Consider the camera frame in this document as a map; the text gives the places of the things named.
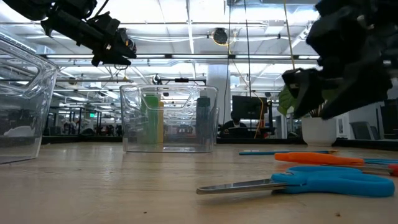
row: table surface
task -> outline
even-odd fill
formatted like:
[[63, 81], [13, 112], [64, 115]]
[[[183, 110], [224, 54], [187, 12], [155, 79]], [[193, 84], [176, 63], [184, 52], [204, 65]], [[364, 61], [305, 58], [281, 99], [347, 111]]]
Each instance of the table surface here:
[[[195, 193], [265, 179], [292, 165], [273, 156], [239, 156], [245, 149], [329, 148], [219, 145], [208, 154], [173, 154], [125, 153], [121, 143], [42, 146], [38, 159], [0, 166], [1, 223], [397, 223], [396, 196]], [[398, 159], [398, 152], [334, 149], [340, 156]]]

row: green plant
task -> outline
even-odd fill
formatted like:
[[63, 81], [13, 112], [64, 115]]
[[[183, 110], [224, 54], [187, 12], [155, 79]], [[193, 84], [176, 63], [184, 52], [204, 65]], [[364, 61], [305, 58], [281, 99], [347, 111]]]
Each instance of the green plant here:
[[[321, 112], [322, 108], [324, 107], [325, 103], [328, 100], [332, 99], [336, 95], [336, 91], [337, 91], [337, 89], [323, 90], [322, 97], [325, 100], [325, 102], [320, 104], [318, 108], [311, 110], [309, 112], [310, 116], [313, 118], [319, 117], [320, 112]], [[284, 89], [279, 93], [278, 98], [279, 98], [279, 106], [277, 107], [277, 110], [281, 114], [286, 116], [287, 111], [290, 108], [294, 109], [297, 100], [290, 94], [290, 91], [286, 85], [284, 86]]]

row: blue scissor handle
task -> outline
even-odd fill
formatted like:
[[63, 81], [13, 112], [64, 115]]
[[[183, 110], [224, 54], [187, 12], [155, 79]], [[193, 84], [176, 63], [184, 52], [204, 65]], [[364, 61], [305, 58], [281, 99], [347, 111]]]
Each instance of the blue scissor handle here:
[[367, 197], [388, 197], [394, 194], [393, 181], [360, 170], [333, 166], [291, 167], [287, 172], [274, 174], [276, 182], [287, 183], [283, 193], [329, 192]]

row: white pot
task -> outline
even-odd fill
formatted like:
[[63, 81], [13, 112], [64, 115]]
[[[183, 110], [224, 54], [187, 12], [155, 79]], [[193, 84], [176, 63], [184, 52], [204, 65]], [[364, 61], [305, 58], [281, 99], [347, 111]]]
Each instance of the white pot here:
[[301, 122], [308, 146], [331, 146], [336, 141], [336, 119], [302, 118]]

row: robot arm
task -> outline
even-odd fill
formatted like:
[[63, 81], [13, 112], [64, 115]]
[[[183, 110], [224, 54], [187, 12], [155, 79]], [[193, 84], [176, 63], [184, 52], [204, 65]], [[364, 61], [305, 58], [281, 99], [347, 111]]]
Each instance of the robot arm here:
[[297, 99], [299, 118], [324, 102], [323, 90], [336, 90], [320, 116], [330, 119], [387, 99], [398, 67], [398, 2], [393, 0], [322, 0], [321, 18], [307, 44], [320, 56], [323, 69], [288, 70], [282, 78]]
[[124, 58], [136, 58], [136, 45], [118, 28], [120, 21], [112, 19], [109, 12], [90, 18], [96, 0], [3, 0], [19, 14], [32, 21], [41, 21], [45, 35], [53, 30], [84, 45], [93, 51], [94, 66], [104, 64], [130, 65]]

